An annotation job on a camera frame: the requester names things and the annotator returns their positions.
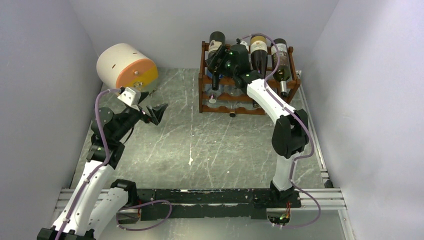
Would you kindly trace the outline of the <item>dark green wine bottle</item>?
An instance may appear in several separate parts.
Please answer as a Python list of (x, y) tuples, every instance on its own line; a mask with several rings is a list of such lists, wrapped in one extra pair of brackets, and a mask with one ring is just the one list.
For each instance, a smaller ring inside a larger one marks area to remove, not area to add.
[[(214, 31), (209, 36), (208, 54), (207, 59), (211, 58), (221, 45), (226, 42), (225, 34), (221, 31)], [(212, 79), (211, 89), (214, 91), (219, 90), (219, 83), (222, 78), (221, 74), (211, 72), (209, 67), (206, 70), (206, 75)]]

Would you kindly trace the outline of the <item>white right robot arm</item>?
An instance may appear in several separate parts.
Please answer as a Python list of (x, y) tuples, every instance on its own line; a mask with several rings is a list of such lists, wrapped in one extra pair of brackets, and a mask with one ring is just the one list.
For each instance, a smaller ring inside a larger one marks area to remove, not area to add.
[(271, 144), (277, 154), (275, 175), (271, 181), (270, 202), (282, 207), (295, 191), (293, 176), (296, 161), (310, 141), (308, 115), (290, 106), (253, 70), (244, 45), (222, 45), (205, 61), (215, 82), (220, 75), (232, 78), (236, 87), (255, 100), (274, 124)]

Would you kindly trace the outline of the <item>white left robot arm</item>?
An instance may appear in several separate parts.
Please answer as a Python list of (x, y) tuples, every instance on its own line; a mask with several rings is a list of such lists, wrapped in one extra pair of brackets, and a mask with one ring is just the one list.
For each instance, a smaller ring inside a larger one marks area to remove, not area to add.
[(136, 183), (124, 179), (113, 182), (103, 200), (98, 198), (123, 155), (122, 138), (139, 121), (158, 125), (167, 107), (166, 103), (148, 106), (148, 112), (129, 106), (120, 113), (108, 107), (96, 110), (91, 124), (91, 146), (81, 178), (52, 226), (39, 231), (38, 240), (96, 240), (119, 210), (140, 203)]

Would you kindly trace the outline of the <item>clear glass bottle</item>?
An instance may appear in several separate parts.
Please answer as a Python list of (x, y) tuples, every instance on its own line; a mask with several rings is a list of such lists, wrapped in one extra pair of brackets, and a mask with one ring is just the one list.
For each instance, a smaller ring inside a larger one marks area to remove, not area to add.
[(158, 79), (153, 80), (149, 84), (144, 84), (142, 86), (142, 92), (148, 92), (149, 96), (151, 97), (153, 93), (157, 90), (158, 87)]

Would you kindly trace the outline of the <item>gold foil wine bottle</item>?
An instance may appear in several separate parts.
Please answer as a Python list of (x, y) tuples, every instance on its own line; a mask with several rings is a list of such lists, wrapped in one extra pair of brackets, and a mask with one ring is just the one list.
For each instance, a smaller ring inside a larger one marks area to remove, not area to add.
[(268, 67), (268, 45), (264, 36), (254, 34), (250, 37), (250, 58), (252, 69), (264, 79)]

